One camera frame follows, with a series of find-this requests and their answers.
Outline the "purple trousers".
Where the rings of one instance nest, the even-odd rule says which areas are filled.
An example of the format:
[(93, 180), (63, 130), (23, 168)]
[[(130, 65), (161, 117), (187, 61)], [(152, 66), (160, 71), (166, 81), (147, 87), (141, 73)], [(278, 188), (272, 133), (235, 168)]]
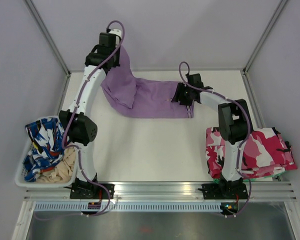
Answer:
[(120, 66), (113, 67), (101, 83), (110, 106), (129, 118), (141, 119), (191, 119), (194, 106), (173, 102), (177, 81), (158, 81), (135, 77), (131, 71), (130, 57), (120, 48)]

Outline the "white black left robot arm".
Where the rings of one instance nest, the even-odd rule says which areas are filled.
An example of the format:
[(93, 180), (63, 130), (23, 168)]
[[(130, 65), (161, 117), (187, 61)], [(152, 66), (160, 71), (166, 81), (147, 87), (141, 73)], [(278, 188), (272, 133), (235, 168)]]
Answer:
[(78, 167), (71, 185), (71, 199), (110, 198), (109, 185), (98, 186), (93, 160), (93, 141), (98, 127), (91, 119), (92, 106), (101, 83), (111, 68), (120, 65), (120, 44), (124, 33), (108, 29), (99, 35), (99, 43), (85, 58), (85, 68), (79, 90), (67, 110), (59, 112), (65, 130), (65, 143), (77, 149)]

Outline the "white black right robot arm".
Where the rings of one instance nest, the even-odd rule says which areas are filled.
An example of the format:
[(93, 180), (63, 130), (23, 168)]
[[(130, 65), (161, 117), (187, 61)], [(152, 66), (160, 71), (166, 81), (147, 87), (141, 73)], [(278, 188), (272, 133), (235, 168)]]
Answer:
[(204, 183), (199, 188), (205, 200), (248, 199), (247, 186), (241, 172), (243, 152), (252, 128), (247, 103), (232, 100), (204, 86), (200, 74), (181, 75), (172, 102), (191, 106), (205, 104), (218, 113), (218, 129), (225, 143), (223, 168), (217, 183)]

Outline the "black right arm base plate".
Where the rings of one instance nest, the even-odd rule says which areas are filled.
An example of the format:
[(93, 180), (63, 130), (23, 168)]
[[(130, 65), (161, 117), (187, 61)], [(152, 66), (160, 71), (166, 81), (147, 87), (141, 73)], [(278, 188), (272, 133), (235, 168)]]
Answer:
[(248, 191), (245, 184), (236, 187), (221, 186), (217, 183), (204, 183), (197, 189), (204, 200), (247, 200)]

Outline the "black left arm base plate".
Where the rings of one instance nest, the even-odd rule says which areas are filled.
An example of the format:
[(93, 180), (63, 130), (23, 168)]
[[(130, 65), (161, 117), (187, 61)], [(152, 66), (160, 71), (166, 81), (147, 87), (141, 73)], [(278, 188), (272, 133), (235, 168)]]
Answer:
[(73, 184), (71, 186), (69, 198), (73, 200), (112, 200), (114, 198), (115, 185), (103, 183), (102, 186), (108, 190), (110, 196), (108, 196), (103, 187), (83, 182), (82, 184)]

